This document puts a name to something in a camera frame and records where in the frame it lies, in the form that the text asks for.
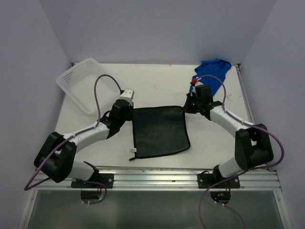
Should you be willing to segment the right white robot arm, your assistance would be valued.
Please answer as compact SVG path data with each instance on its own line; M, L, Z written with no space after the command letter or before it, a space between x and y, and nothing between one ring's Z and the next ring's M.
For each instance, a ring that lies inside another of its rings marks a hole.
M210 86L198 85L188 93L184 110L188 114L200 113L234 137L234 156L213 169L212 181L215 186L224 187L229 177L274 159L266 127L243 122L229 114L222 102L214 101Z

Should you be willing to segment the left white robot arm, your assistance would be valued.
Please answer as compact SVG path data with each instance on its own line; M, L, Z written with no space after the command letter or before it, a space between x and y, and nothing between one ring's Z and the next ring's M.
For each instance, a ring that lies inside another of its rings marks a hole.
M91 126L76 133L51 133L36 156L34 165L56 183L72 178L82 180L88 187L96 186L99 181L97 168L88 162L75 161L75 155L117 134L126 121L131 121L132 111L133 103L118 99L112 109Z

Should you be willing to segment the purple towel black trim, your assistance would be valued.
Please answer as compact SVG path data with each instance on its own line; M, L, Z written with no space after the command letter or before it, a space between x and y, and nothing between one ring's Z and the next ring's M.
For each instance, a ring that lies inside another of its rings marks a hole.
M136 108L132 114L135 159L171 156L191 147L181 106Z

